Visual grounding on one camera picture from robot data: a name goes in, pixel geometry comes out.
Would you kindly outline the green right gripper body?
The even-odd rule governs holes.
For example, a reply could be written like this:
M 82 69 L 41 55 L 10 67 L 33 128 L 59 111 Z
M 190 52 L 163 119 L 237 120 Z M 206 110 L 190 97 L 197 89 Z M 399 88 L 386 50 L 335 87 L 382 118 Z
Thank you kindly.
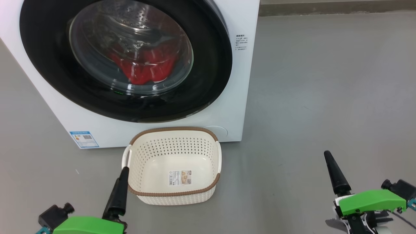
M 406 211 L 407 201 L 386 189 L 367 190 L 357 194 L 345 195 L 336 198 L 334 201 L 334 212 L 338 217 L 361 215 L 372 211 L 394 211 L 398 208 Z

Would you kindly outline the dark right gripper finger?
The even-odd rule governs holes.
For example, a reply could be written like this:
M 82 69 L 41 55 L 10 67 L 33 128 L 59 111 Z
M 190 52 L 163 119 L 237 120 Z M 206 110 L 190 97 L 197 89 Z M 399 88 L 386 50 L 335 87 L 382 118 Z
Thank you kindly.
M 324 151 L 324 158 L 334 194 L 350 195 L 351 187 L 329 150 Z

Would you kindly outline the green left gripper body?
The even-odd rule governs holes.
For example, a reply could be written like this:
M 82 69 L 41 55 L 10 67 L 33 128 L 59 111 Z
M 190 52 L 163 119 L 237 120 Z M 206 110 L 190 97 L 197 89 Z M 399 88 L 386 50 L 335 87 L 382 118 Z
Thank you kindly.
M 54 234 L 123 234 L 124 225 L 93 216 L 72 216 L 54 229 Z

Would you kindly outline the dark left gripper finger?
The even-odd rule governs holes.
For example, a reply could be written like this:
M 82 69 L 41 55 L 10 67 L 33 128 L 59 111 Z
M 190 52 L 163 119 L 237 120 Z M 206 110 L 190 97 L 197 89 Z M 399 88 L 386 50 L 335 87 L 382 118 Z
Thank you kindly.
M 125 166 L 116 179 L 113 190 L 110 194 L 103 218 L 119 218 L 126 213 L 127 192 L 128 192 L 129 167 Z

